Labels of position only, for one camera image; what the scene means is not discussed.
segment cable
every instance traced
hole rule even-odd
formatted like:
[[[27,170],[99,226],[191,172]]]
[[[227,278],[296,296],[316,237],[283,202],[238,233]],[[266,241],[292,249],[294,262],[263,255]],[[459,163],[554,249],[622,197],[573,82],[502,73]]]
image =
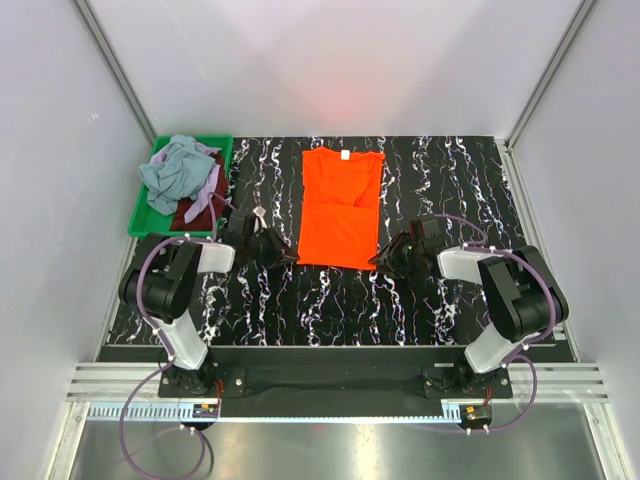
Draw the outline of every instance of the cable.
[[[129,455],[131,455],[132,457],[137,455],[141,451],[147,449],[150,445],[154,444],[160,438],[168,435],[169,433],[175,432],[176,430],[179,430],[179,429],[180,429],[180,427],[170,427],[170,428],[167,428],[165,430],[162,430],[161,432],[155,434],[153,437],[151,437],[149,440],[147,440],[145,443],[143,443],[142,445],[137,447],[135,450],[129,451]],[[214,467],[214,463],[215,463],[215,455],[213,453],[213,447],[211,446],[211,442],[209,441],[209,439],[205,436],[204,440],[206,442],[207,450],[209,451],[209,458],[211,459],[211,461],[209,462],[209,469],[203,475],[203,478],[208,478],[208,476],[211,475],[211,472],[213,472],[213,467]],[[122,457],[120,460],[117,460],[117,461],[114,461],[113,463],[111,463],[111,465],[119,465],[122,462],[126,462],[126,460],[127,459],[125,457]]]
[[[482,402],[483,407],[486,407],[487,405],[489,405],[489,402],[491,401],[491,397],[492,397],[491,385],[489,385],[487,387],[487,398],[485,398],[484,402]]]
[[[184,236],[170,237],[170,238],[167,238],[167,239],[163,240],[158,245],[156,245],[155,248],[153,250],[151,250],[151,252],[149,253],[149,256],[145,259],[144,263],[142,264],[142,268],[140,268],[140,274],[138,276],[138,282],[136,284],[136,303],[137,303],[138,310],[140,311],[140,314],[142,315],[142,318],[144,319],[144,321],[147,322],[149,324],[149,326],[151,326],[151,328],[153,329],[154,333],[156,333],[158,335],[158,338],[160,339],[160,342],[162,343],[164,348],[167,350],[167,355],[168,355],[168,362],[163,367],[158,368],[158,370],[154,371],[152,374],[147,376],[144,380],[142,380],[133,389],[133,391],[129,395],[129,398],[127,398],[127,401],[124,404],[122,412],[120,413],[120,420],[118,422],[118,436],[119,436],[119,440],[120,440],[120,448],[122,449],[122,453],[124,454],[125,461],[129,464],[129,466],[136,473],[138,473],[139,475],[141,475],[142,477],[144,477],[144,478],[146,478],[148,480],[188,480],[188,479],[192,478],[193,475],[195,475],[195,473],[202,466],[202,463],[204,461],[205,450],[207,449],[207,444],[208,444],[208,440],[207,440],[207,438],[204,436],[204,434],[202,432],[196,430],[195,428],[191,428],[190,429],[191,434],[195,433],[198,436],[198,438],[200,439],[200,445],[202,447],[201,448],[201,452],[200,452],[200,458],[198,459],[198,462],[196,463],[195,467],[193,469],[191,469],[186,475],[183,475],[181,477],[175,477],[175,478],[172,478],[172,479],[168,479],[166,477],[157,477],[157,476],[151,475],[150,473],[145,472],[142,468],[140,468],[138,466],[138,464],[136,464],[136,462],[133,460],[133,457],[132,457],[131,453],[127,450],[127,445],[126,445],[126,442],[125,442],[125,439],[124,439],[124,418],[125,418],[125,415],[127,413],[128,408],[129,408],[129,405],[133,401],[133,398],[136,396],[136,394],[140,391],[140,389],[147,382],[149,382],[155,376],[157,376],[157,375],[161,374],[162,372],[164,372],[164,371],[168,370],[169,368],[171,368],[173,366],[174,361],[175,361],[175,350],[174,350],[173,346],[171,345],[171,342],[169,341],[169,338],[158,327],[158,323],[151,318],[151,316],[147,312],[146,308],[144,307],[144,303],[142,301],[142,287],[144,285],[144,279],[145,279],[145,277],[147,275],[147,272],[148,272],[148,270],[149,270],[149,268],[151,266],[151,263],[153,262],[155,257],[160,253],[160,251],[164,247],[166,247],[167,245],[170,245],[172,243],[178,243],[178,242],[183,242],[183,241],[188,241],[188,240],[189,239],[187,237],[184,237]],[[182,429],[184,429],[184,426],[180,425],[179,427],[175,427],[172,430],[182,430]],[[214,461],[214,459],[213,459],[213,448],[210,448],[209,452],[211,453],[211,464],[213,465],[213,461]]]
[[[437,218],[446,218],[449,220],[454,220],[456,222],[463,223],[473,228],[473,230],[475,230],[476,232],[480,233],[480,235],[482,236],[482,240],[467,241],[465,243],[468,246],[463,246],[462,247],[463,249],[468,250],[470,252],[488,253],[491,255],[502,255],[504,257],[509,258],[510,260],[513,260],[517,264],[521,265],[522,268],[524,268],[533,277],[533,279],[538,283],[538,285],[540,285],[540,288],[542,289],[542,294],[544,295],[545,300],[549,304],[550,313],[549,313],[549,324],[547,325],[547,328],[539,335],[532,337],[530,340],[527,341],[527,343],[530,345],[532,343],[537,343],[547,338],[549,334],[551,334],[551,332],[553,331],[553,327],[555,327],[556,325],[556,308],[553,302],[553,297],[551,296],[551,291],[549,290],[549,286],[546,284],[542,276],[531,265],[529,265],[527,262],[522,260],[517,255],[514,255],[512,252],[509,252],[507,250],[498,250],[495,248],[479,247],[478,245],[484,245],[485,243],[487,243],[488,241],[487,234],[483,232],[477,225],[471,223],[470,221],[462,217],[457,217],[455,215],[449,215],[446,213],[437,213],[437,214],[434,214],[434,216]],[[522,348],[523,346],[522,344],[520,344],[516,349],[514,349],[511,353],[509,353],[503,359],[503,363],[508,365],[511,361],[513,361],[515,356],[522,351]]]
[[[162,352],[166,352],[166,350],[163,348],[159,348],[158,355],[156,355],[156,365],[158,365],[158,368],[162,368],[162,365],[160,365],[160,357],[162,357]]]
[[[507,257],[510,260],[513,260],[517,264],[521,265],[522,268],[524,268],[533,277],[533,279],[538,283],[538,285],[540,285],[540,288],[542,289],[542,294],[544,295],[547,303],[549,304],[550,313],[549,313],[549,324],[547,325],[547,328],[541,334],[536,335],[535,337],[528,340],[527,343],[530,345],[532,343],[537,343],[541,340],[544,340],[553,331],[553,327],[556,324],[556,307],[553,303],[553,297],[551,296],[551,291],[549,290],[549,287],[545,283],[542,276],[536,271],[536,269],[533,268],[524,260],[522,260],[517,255],[514,255],[513,253],[507,250],[497,250],[497,249],[480,248],[480,247],[463,247],[463,248],[465,248],[465,250],[468,250],[470,252],[490,253],[490,254],[502,255],[504,257]],[[511,363],[511,361],[516,357],[516,355],[518,355],[518,353],[522,351],[522,348],[523,348],[523,344],[521,343],[502,360],[502,363],[509,365],[509,363]]]
[[[469,220],[465,218],[456,217],[455,215],[449,215],[447,213],[435,213],[433,216],[436,218],[446,218],[447,220],[453,220],[454,222],[462,223],[464,225],[467,225],[468,227],[471,227],[476,233],[480,234],[480,237],[481,237],[480,240],[469,240],[466,242],[467,245],[479,246],[479,245],[484,245],[489,241],[489,237],[480,227],[478,227],[474,223],[471,223]]]
[[[520,257],[518,257],[517,255],[514,255],[512,252],[509,252],[507,250],[498,250],[496,248],[481,248],[478,245],[484,245],[487,240],[487,234],[485,232],[483,232],[477,225],[474,225],[473,223],[469,222],[468,220],[461,218],[461,217],[456,217],[455,215],[448,215],[448,214],[436,214],[435,215],[438,218],[446,218],[449,220],[454,220],[460,223],[463,223],[465,225],[470,226],[471,228],[473,228],[476,232],[480,233],[482,236],[482,240],[473,240],[473,241],[468,241],[466,242],[466,246],[463,246],[462,248],[471,252],[478,252],[478,253],[489,253],[492,255],[502,255],[504,257],[509,258],[510,260],[516,262],[517,264],[519,264],[520,266],[522,266],[522,268],[524,268],[532,277],[533,279],[538,283],[538,285],[540,286],[540,288],[542,289],[542,293],[547,301],[547,303],[549,304],[549,324],[547,326],[547,328],[540,333],[539,335],[536,335],[535,337],[532,337],[527,343],[528,344],[532,344],[532,343],[537,343],[541,340],[544,340],[552,331],[553,331],[553,327],[556,324],[556,309],[555,309],[555,304],[553,302],[553,297],[551,296],[551,291],[549,290],[549,286],[546,284],[546,282],[544,281],[544,279],[542,278],[542,276],[536,271],[535,268],[533,268],[531,265],[529,265],[529,263],[527,263],[526,261],[524,261],[523,259],[521,259]],[[508,366],[511,362],[513,362],[514,360],[522,360],[523,362],[527,363],[529,365],[529,367],[531,368],[531,375],[533,377],[533,389],[531,392],[531,399],[529,400],[529,403],[527,404],[527,406],[525,407],[525,409],[522,411],[522,413],[513,421],[507,423],[506,425],[501,425],[498,427],[494,427],[492,429],[489,429],[488,427],[486,428],[486,430],[483,431],[473,431],[473,430],[467,430],[466,432],[463,431],[457,431],[460,433],[489,433],[489,431],[492,432],[503,432],[505,430],[508,430],[511,427],[516,426],[518,423],[520,423],[529,413],[529,411],[531,410],[531,407],[533,406],[535,399],[536,399],[536,395],[538,392],[538,376],[536,373],[536,368],[535,365],[533,364],[533,362],[528,358],[525,357],[524,355],[519,355],[519,353],[522,351],[523,349],[523,344],[521,343],[520,345],[518,345],[512,352],[510,352],[503,360],[502,363],[503,365],[506,367]],[[440,432],[442,433],[449,433],[448,431],[445,430],[440,430]]]
[[[133,457],[131,455],[131,453],[129,452],[129,450],[127,450],[127,445],[126,442],[124,440],[124,418],[125,415],[127,414],[127,410],[129,409],[129,405],[131,404],[133,398],[136,396],[136,394],[140,391],[140,389],[146,385],[147,382],[149,382],[152,378],[154,378],[155,376],[161,374],[162,372],[164,372],[165,370],[168,370],[169,368],[171,368],[171,366],[173,365],[173,362],[167,362],[167,364],[162,367],[159,368],[158,370],[154,371],[153,373],[151,373],[150,375],[148,375],[144,380],[142,380],[137,386],[136,388],[133,389],[133,391],[131,392],[131,394],[129,394],[129,398],[127,398],[127,401],[124,403],[124,407],[122,408],[122,412],[120,412],[120,419],[118,421],[118,437],[120,440],[120,448],[122,449],[122,453],[124,454],[124,458],[125,461],[129,464],[129,466],[140,476],[142,476],[143,478],[146,478],[147,480],[188,480],[190,478],[193,477],[193,475],[195,475],[195,473],[200,469],[200,467],[202,466],[202,463],[204,462],[204,455],[205,455],[205,450],[206,450],[206,444],[208,442],[207,438],[204,436],[204,434],[198,430],[196,430],[195,428],[190,428],[190,432],[193,435],[194,433],[198,436],[198,438],[200,439],[200,446],[201,446],[201,450],[200,450],[200,458],[198,459],[198,462],[196,463],[195,467],[193,467],[187,474],[182,475],[180,477],[172,477],[172,478],[167,478],[167,477],[157,477],[155,475],[152,475],[146,471],[144,471],[142,468],[140,468],[138,466],[138,464],[133,460]],[[180,425],[178,427],[174,427],[173,430],[183,430],[184,426]]]
[[[198,397],[207,397],[209,395],[209,393],[211,393],[211,391],[215,388],[216,389],[216,398],[218,399],[218,405],[219,405],[220,404],[220,400],[222,399],[222,387],[220,387],[218,385],[218,382],[222,383],[222,380],[216,380],[215,382],[213,382],[213,385],[208,387],[204,392],[202,392],[202,393],[194,393],[193,395],[197,395]]]
[[[222,200],[232,210],[236,210],[236,207],[231,203],[231,200],[227,200],[226,198],[224,198],[219,193],[211,192],[207,196],[207,203],[209,204],[209,211],[211,212],[211,224],[213,225],[212,226],[212,230],[211,230],[211,241],[215,242],[216,241],[216,237],[218,236],[218,225],[217,225],[218,222],[217,222],[217,219],[216,219],[216,211],[213,208],[213,202],[211,201],[211,199],[213,197],[216,197],[216,198]]]

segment black bar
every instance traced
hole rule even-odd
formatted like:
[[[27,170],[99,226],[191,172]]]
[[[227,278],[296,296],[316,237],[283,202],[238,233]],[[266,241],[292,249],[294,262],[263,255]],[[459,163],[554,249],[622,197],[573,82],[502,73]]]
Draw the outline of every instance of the black bar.
[[[241,364],[420,364],[453,363],[464,346],[404,347],[211,347],[218,363]],[[536,363],[573,362],[566,340],[532,346],[526,355]],[[166,362],[161,347],[106,345],[98,362]]]
[[[441,415],[427,400],[417,365],[252,365],[242,398],[223,400],[224,417]]]

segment clothing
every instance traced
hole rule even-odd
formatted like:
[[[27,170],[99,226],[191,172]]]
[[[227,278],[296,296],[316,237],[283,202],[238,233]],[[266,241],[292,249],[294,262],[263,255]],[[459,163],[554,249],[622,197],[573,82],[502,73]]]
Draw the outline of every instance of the clothing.
[[[219,153],[220,150],[221,150],[218,147],[209,147],[208,145],[205,145],[204,143],[200,143],[193,137],[187,137],[187,138],[190,138],[194,142],[196,142],[196,148],[198,150],[200,150],[202,153],[204,153],[205,155],[213,156],[213,154]],[[154,153],[151,156],[151,160],[149,161],[149,163],[164,163],[165,160],[167,159],[167,148],[169,148],[169,145],[165,145],[158,152]]]
[[[197,198],[213,164],[211,157],[197,149],[193,138],[174,135],[164,162],[140,166],[142,182],[149,188],[147,203],[161,214],[171,215],[180,199]]]
[[[207,181],[198,192],[198,197],[193,202],[193,205],[189,207],[184,214],[184,221],[187,223],[193,222],[193,220],[202,212],[205,208],[209,207],[209,197],[216,191],[218,185],[218,174],[220,173],[220,165],[214,165],[209,172]]]
[[[215,192],[221,197],[227,195],[227,189],[229,188],[229,181],[224,173],[224,158],[218,153],[215,154],[216,164],[219,165],[218,179],[216,182]],[[215,211],[216,218],[222,215],[227,205],[217,197],[211,199],[213,203],[213,209]],[[197,215],[191,222],[185,222],[185,213],[193,205],[193,200],[189,198],[183,198],[178,202],[178,208],[169,230],[172,232],[209,232],[213,230],[213,220],[211,218],[211,211],[209,208],[205,208],[199,215]]]
[[[340,152],[321,147],[302,153],[304,199],[299,264],[374,270],[377,253],[383,153]]]

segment metal floor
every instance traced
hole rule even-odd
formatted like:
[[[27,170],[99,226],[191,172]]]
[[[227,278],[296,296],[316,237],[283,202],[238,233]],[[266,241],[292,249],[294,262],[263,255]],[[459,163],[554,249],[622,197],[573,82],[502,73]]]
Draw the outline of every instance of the metal floor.
[[[494,424],[517,413],[496,405]],[[127,423],[129,450],[144,445],[167,423]],[[587,419],[579,406],[536,405],[507,434],[467,437],[417,425],[220,423],[206,431],[215,452],[194,478],[285,479],[604,479]],[[427,428],[451,431],[451,426]],[[136,479],[123,462],[116,422],[87,422],[71,478]],[[199,442],[184,433],[163,437],[134,456],[161,477],[189,471]]]

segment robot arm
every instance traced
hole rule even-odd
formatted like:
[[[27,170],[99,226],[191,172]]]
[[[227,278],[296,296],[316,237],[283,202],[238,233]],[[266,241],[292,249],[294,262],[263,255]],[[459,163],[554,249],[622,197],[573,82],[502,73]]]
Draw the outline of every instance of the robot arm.
[[[565,320],[569,314],[567,301],[540,252],[527,245],[513,254],[533,267],[549,288],[556,323]],[[491,376],[505,357],[549,325],[549,302],[529,272],[500,253],[446,248],[434,216],[412,220],[410,231],[396,234],[371,263],[394,278],[408,278],[414,268],[427,268],[440,278],[482,285],[491,323],[454,365],[459,389]]]
[[[184,241],[167,245],[153,258],[142,285],[142,301],[157,328],[175,351],[173,366],[189,372],[196,383],[206,386],[212,380],[203,365],[207,345],[198,335],[188,306],[198,273],[227,273],[249,259],[265,268],[295,262],[299,257],[278,233],[269,228],[261,211],[249,215],[233,213],[222,232],[224,243]],[[136,248],[129,268],[120,282],[122,302],[138,310],[136,289],[142,266],[167,237],[151,233]]]

